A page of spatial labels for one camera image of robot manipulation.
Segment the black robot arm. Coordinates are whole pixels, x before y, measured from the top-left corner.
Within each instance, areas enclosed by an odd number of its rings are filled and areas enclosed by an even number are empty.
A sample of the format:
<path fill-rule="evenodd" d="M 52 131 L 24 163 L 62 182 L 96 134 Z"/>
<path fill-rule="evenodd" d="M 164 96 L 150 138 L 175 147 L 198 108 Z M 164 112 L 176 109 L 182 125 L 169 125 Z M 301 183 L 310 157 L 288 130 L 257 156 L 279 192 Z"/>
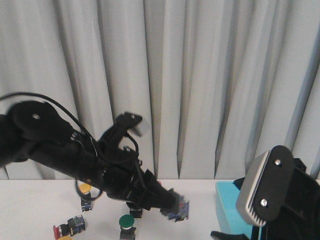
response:
<path fill-rule="evenodd" d="M 75 130 L 47 102 L 22 101 L 0 117 L 0 164 L 33 160 L 90 184 L 109 198 L 149 210 L 178 212 L 180 196 L 167 190 L 149 170 L 142 170 L 138 149 L 119 144 L 143 118 L 120 114 L 99 140 Z"/>

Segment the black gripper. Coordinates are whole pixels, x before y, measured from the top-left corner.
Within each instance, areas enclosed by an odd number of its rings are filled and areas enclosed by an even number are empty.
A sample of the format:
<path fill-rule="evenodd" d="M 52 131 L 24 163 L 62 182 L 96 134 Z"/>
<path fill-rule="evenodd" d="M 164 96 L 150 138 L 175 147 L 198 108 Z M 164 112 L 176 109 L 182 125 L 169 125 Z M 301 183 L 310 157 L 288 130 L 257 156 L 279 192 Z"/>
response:
<path fill-rule="evenodd" d="M 160 184 L 153 184 L 155 180 L 151 172 L 141 169 L 139 145 L 129 131 L 142 135 L 138 125 L 143 121 L 140 115 L 124 112 L 98 140 L 108 164 L 103 175 L 104 190 L 108 197 L 138 208 L 176 210 L 180 195 L 173 188 L 167 190 Z"/>
<path fill-rule="evenodd" d="M 306 166 L 283 145 L 270 150 L 253 208 L 266 224 L 263 240 L 318 240 L 320 185 L 306 174 Z M 212 231 L 214 240 L 249 240 L 245 234 Z"/>

